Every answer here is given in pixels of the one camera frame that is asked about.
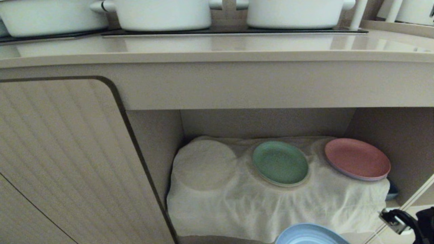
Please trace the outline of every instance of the white pot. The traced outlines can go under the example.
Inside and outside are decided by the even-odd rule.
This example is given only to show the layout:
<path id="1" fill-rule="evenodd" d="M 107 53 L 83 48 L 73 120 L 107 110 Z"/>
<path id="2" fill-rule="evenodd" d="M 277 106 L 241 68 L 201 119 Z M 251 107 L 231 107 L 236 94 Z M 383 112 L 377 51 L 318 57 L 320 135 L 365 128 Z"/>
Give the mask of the white pot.
<path id="1" fill-rule="evenodd" d="M 247 9 L 247 24 L 266 29 L 328 29 L 338 24 L 342 9 L 355 0 L 237 0 Z"/>
<path id="2" fill-rule="evenodd" d="M 121 27 L 130 31 L 198 30 L 211 26 L 210 9 L 221 10 L 222 1 L 105 0 L 92 9 L 115 11 Z"/>
<path id="3" fill-rule="evenodd" d="M 104 29 L 104 14 L 90 10 L 95 0 L 0 0 L 0 16 L 13 37 Z"/>
<path id="4" fill-rule="evenodd" d="M 393 0 L 385 0 L 377 17 L 386 19 Z M 396 20 L 434 26 L 434 0 L 403 0 Z"/>

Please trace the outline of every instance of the white towel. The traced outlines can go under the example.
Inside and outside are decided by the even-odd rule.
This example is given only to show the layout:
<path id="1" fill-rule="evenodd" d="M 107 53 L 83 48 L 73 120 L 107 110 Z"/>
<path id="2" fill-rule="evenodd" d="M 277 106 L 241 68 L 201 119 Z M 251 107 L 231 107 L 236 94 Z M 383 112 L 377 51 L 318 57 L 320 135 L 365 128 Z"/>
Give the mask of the white towel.
<path id="1" fill-rule="evenodd" d="M 173 163 L 168 212 L 177 234 L 272 243 L 283 230 L 302 222 L 341 234 L 372 231 L 377 211 L 386 207 L 389 181 L 355 180 L 333 169 L 324 154 L 333 139 L 195 139 Z M 251 155 L 266 141 L 298 147 L 309 164 L 307 181 L 283 188 L 262 179 Z"/>

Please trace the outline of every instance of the stack of plates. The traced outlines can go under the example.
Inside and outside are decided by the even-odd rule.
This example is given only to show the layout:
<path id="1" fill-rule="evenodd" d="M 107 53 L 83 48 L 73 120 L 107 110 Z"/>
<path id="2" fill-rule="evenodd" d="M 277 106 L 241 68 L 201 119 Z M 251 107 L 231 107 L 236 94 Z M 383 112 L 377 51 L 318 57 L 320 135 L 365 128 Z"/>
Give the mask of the stack of plates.
<path id="1" fill-rule="evenodd" d="M 382 151 L 354 139 L 330 141 L 325 146 L 325 154 L 332 167 L 358 180 L 381 180 L 387 177 L 391 168 L 389 159 Z"/>
<path id="2" fill-rule="evenodd" d="M 309 172 L 304 154 L 284 142 L 260 144 L 253 152 L 253 165 L 264 179 L 285 187 L 303 183 Z"/>

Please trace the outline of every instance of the open cabinet door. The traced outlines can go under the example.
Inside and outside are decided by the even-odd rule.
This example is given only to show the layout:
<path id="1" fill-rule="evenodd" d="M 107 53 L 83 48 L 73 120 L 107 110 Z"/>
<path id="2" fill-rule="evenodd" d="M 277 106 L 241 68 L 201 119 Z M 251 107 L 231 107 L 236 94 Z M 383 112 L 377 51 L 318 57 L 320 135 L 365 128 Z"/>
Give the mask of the open cabinet door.
<path id="1" fill-rule="evenodd" d="M 0 175 L 0 243 L 76 243 Z"/>
<path id="2" fill-rule="evenodd" d="M 77 243 L 174 243 L 113 91 L 95 79 L 0 83 L 0 172 Z"/>

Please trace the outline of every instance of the blue plate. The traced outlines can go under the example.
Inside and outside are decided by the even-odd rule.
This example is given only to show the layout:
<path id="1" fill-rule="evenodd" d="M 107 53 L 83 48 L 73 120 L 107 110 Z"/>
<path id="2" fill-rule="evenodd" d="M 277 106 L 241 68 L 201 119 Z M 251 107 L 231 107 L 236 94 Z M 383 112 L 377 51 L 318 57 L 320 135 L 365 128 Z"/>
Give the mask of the blue plate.
<path id="1" fill-rule="evenodd" d="M 296 224 L 284 230 L 276 244 L 350 244 L 335 232 L 316 224 Z"/>
<path id="2" fill-rule="evenodd" d="M 253 152 L 253 165 L 266 180 L 279 186 L 295 186 L 307 177 L 304 154 L 284 142 L 264 142 Z"/>

